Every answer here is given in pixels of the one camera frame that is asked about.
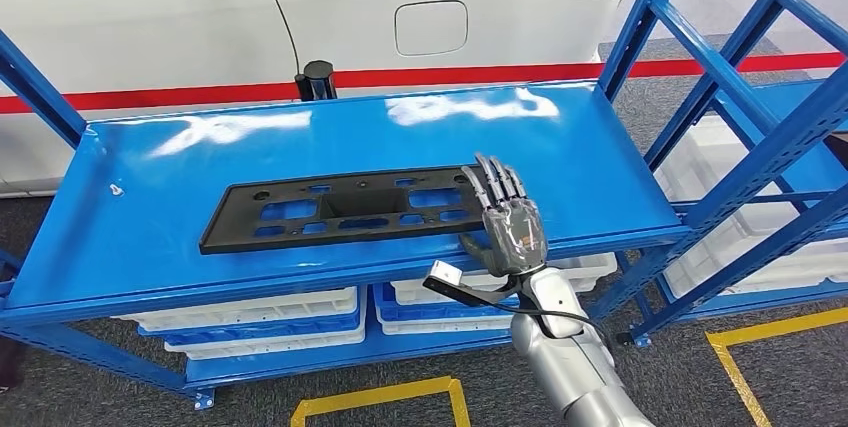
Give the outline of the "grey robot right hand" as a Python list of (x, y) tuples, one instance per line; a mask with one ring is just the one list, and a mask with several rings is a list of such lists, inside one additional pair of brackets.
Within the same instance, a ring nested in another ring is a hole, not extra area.
[(481, 206), (481, 218), (489, 239), (487, 247), (469, 234), (461, 234), (464, 250), (494, 277), (533, 273), (545, 267), (548, 243), (537, 204), (526, 192), (515, 169), (494, 156), (475, 154), (485, 179), (463, 166)]

